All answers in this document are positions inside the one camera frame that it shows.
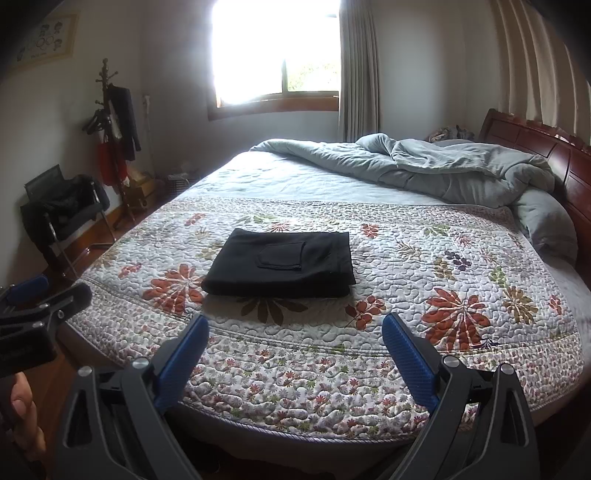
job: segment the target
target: window pane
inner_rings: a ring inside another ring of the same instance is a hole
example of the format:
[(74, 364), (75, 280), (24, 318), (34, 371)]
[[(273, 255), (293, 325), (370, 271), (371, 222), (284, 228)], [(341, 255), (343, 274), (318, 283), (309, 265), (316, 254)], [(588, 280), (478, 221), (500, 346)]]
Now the window pane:
[(298, 23), (285, 55), (288, 90), (340, 90), (339, 20), (319, 15)]
[(281, 43), (274, 2), (219, 1), (213, 9), (213, 75), (224, 103), (281, 93)]

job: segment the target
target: quilted bedspread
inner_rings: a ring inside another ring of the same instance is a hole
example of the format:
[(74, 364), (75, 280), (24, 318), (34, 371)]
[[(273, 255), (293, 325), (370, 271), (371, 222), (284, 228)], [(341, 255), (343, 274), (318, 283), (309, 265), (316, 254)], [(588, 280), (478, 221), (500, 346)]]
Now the quilted bedspread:
[[(350, 296), (207, 295), (202, 279), (236, 227), (349, 231)], [(507, 208), (189, 192), (128, 232), (82, 280), (92, 305), (70, 324), (120, 364), (152, 355), (206, 315), (209, 343), (183, 402), (263, 432), (366, 442), (416, 433), (428, 412), (382, 343), (390, 311), (470, 367), (513, 364), (533, 410), (572, 390), (583, 368), (569, 307)], [(467, 406), (464, 422), (475, 411)]]

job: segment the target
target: chair backrest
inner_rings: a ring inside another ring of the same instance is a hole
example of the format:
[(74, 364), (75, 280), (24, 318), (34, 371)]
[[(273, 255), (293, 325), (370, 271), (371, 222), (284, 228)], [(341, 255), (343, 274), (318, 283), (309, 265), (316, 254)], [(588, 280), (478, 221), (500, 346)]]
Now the chair backrest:
[(55, 165), (49, 170), (44, 171), (28, 183), (25, 183), (25, 190), (29, 201), (35, 202), (43, 199), (47, 193), (64, 182), (64, 176), (61, 174), (59, 165)]

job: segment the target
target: folded black pants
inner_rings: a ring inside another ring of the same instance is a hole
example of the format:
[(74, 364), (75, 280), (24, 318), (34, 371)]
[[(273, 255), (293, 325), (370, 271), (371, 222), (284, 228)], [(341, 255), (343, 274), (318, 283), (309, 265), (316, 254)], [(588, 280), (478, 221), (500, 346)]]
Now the folded black pants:
[(344, 297), (355, 283), (349, 234), (255, 233), (236, 228), (202, 288), (240, 297)]

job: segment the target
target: headboard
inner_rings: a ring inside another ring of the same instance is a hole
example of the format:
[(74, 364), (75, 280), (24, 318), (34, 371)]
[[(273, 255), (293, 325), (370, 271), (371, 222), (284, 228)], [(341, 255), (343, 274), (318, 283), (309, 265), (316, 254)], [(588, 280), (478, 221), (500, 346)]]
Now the headboard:
[(577, 272), (591, 286), (591, 147), (560, 128), (526, 121), (494, 108), (488, 111), (478, 141), (537, 153), (548, 159), (556, 177), (554, 196), (569, 213), (577, 231)]

